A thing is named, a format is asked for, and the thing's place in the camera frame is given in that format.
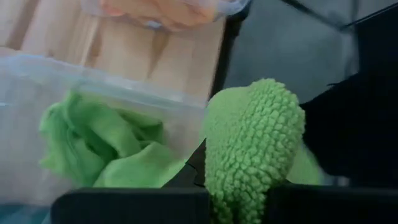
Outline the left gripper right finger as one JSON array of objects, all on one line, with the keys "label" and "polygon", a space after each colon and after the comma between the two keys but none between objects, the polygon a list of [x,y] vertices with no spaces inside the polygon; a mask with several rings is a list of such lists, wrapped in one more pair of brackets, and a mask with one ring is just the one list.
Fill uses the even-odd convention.
[{"label": "left gripper right finger", "polygon": [[398,224],[398,189],[280,185],[267,193],[266,224]]}]

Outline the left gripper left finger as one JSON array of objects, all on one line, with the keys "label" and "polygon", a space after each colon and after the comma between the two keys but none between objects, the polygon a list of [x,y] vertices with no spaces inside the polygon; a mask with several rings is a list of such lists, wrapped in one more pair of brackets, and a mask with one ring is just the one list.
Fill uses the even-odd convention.
[{"label": "left gripper left finger", "polygon": [[210,224],[202,142],[159,189],[79,189],[52,204],[50,224]]}]

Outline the green microfiber towel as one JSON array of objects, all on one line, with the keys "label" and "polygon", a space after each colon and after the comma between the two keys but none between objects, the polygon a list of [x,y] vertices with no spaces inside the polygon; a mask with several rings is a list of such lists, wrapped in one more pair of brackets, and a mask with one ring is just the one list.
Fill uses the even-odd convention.
[{"label": "green microfiber towel", "polygon": [[213,96],[202,129],[211,224],[261,224],[271,188],[321,185],[323,171],[304,132],[297,96],[271,78]]},{"label": "green microfiber towel", "polygon": [[40,165],[79,187],[161,188],[186,160],[167,146],[161,120],[69,93],[43,114]]}]

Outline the orange microfiber towel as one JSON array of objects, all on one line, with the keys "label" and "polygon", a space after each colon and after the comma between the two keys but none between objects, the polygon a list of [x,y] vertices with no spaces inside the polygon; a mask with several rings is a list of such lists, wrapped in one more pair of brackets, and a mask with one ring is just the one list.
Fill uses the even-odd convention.
[{"label": "orange microfiber towel", "polygon": [[174,32],[211,23],[218,12],[217,0],[99,0],[99,5],[109,16]]}]

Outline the black bulky support strut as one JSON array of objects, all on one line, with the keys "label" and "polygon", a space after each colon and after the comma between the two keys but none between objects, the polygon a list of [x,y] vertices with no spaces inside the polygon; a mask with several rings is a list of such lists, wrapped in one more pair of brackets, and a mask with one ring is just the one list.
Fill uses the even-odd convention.
[{"label": "black bulky support strut", "polygon": [[359,70],[300,105],[303,140],[327,174],[398,189],[398,2],[349,27]]}]

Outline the clear plastic bin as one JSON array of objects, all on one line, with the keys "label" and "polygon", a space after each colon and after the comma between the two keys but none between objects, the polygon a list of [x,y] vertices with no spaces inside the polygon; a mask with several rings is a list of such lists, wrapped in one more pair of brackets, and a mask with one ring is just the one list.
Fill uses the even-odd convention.
[{"label": "clear plastic bin", "polygon": [[[232,15],[235,15],[235,14],[241,12],[248,2],[249,2],[249,0],[217,0],[218,12],[216,14],[214,21],[217,21],[218,19],[220,19],[222,17],[232,16]],[[117,21],[129,21],[129,22],[132,22],[139,26],[143,26],[140,23],[135,22],[126,16],[113,17],[113,16],[109,16],[109,15],[105,14],[104,10],[100,7],[99,0],[80,0],[80,5],[81,5],[81,8],[83,9],[83,11],[85,11],[89,14],[92,14],[94,16],[107,17],[107,18],[114,19]],[[150,26],[148,28],[164,29],[159,26],[155,26],[155,27]]]},{"label": "clear plastic bin", "polygon": [[205,100],[38,55],[0,56],[0,224],[50,224],[55,199],[80,188],[40,165],[42,116],[71,92],[161,120],[181,159],[200,140]]}]

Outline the black metal table frame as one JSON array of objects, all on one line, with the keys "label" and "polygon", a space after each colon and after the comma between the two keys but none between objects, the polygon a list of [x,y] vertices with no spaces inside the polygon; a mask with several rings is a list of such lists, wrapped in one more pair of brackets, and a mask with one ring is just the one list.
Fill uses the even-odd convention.
[{"label": "black metal table frame", "polygon": [[218,63],[216,66],[209,98],[217,94],[224,87],[230,65],[231,54],[233,52],[234,41],[239,35],[243,21],[249,15],[251,4],[251,0],[249,0],[241,12],[226,18],[223,41],[220,48]]}]

